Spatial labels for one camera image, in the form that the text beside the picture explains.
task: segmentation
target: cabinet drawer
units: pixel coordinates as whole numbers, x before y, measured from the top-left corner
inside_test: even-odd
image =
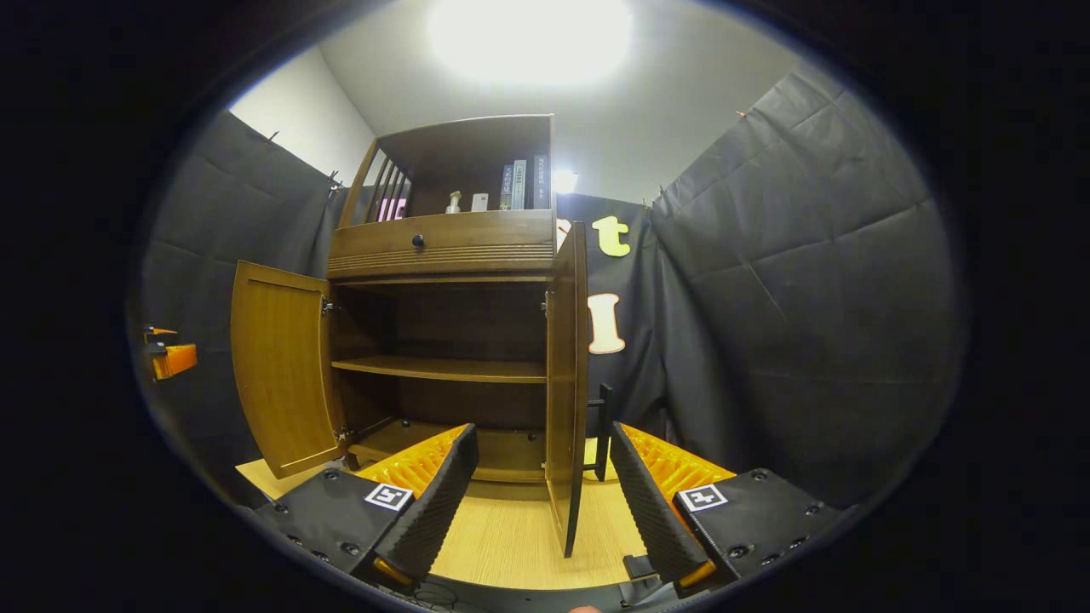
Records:
[[[363,224],[334,232],[327,278],[547,269],[553,209],[486,211]],[[416,242],[423,244],[417,247]]]

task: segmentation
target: white wall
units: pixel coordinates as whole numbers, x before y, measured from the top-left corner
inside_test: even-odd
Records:
[[[274,143],[327,176],[337,170],[335,179],[344,185],[352,184],[375,137],[329,72],[318,47],[269,73],[230,110],[266,136],[279,131]]]

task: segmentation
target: wooden shelf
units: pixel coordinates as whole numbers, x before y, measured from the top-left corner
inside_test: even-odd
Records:
[[[481,360],[444,360],[411,356],[367,356],[337,360],[335,369],[349,371],[482,383],[545,383],[545,364]]]
[[[408,428],[395,419],[349,445],[361,464],[378,461],[455,425],[413,421]],[[541,482],[545,480],[545,432],[542,430],[487,430],[477,428],[479,481]]]

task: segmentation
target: book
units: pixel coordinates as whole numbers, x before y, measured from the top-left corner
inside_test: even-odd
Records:
[[[522,211],[526,203],[526,160],[514,160],[511,179],[511,211]]]
[[[548,208],[548,156],[534,156],[534,205],[533,208]]]
[[[508,164],[504,167],[504,182],[499,187],[499,209],[511,208],[511,179],[514,176],[514,165]]]

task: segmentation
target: ceiling light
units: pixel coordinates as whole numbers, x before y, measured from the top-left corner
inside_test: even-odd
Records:
[[[576,191],[576,181],[579,180],[578,172],[561,170],[553,173],[553,191],[558,194],[570,194]]]
[[[579,83],[606,74],[628,47],[620,0],[444,0],[429,23],[439,59],[500,83]]]

